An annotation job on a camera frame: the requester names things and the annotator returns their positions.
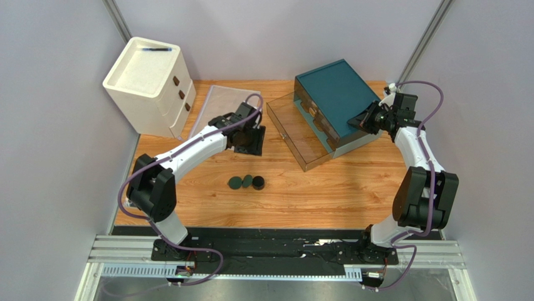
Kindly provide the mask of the teal makeup drawer box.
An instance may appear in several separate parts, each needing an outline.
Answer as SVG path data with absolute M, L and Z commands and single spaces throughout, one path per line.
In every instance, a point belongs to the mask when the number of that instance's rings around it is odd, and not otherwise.
M 368 134 L 347 124 L 380 97 L 344 59 L 297 75 L 294 93 L 306 111 L 316 110 L 313 123 L 327 136 L 334 158 L 377 140 L 382 133 Z

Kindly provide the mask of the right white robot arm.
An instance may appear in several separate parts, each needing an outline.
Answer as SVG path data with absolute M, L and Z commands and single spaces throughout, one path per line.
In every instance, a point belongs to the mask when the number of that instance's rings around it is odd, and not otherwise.
M 368 134 L 387 132 L 407 168 L 391 215 L 368 226 L 355 249 L 365 263 L 386 261 L 395 252 L 396 242 L 412 235 L 427 236 L 443 229 L 449 220 L 459 179 L 446 172 L 430 150 L 424 124 L 416 120 L 416 101 L 415 95 L 392 92 L 347 122 Z

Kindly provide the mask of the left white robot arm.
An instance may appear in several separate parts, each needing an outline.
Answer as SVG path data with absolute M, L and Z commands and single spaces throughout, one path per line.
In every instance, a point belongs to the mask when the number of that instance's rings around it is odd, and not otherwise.
M 138 157 L 132 175 L 119 190 L 119 195 L 141 210 L 135 218 L 148 221 L 171 248 L 214 253 L 211 248 L 183 245 L 189 232 L 175 212 L 176 186 L 200 163 L 226 150 L 261 155 L 265 133 L 262 106 L 262 101 L 256 106 L 244 101 L 235 112 L 214 117 L 198 134 L 172 150 L 155 157 Z

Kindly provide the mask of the clear drawer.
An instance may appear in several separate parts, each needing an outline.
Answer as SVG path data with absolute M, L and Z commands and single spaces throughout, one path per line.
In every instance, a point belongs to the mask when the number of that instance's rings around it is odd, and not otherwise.
M 313 123 L 313 117 L 295 93 L 267 103 L 267 113 L 281 138 L 303 171 L 310 171 L 333 159 L 327 136 Z

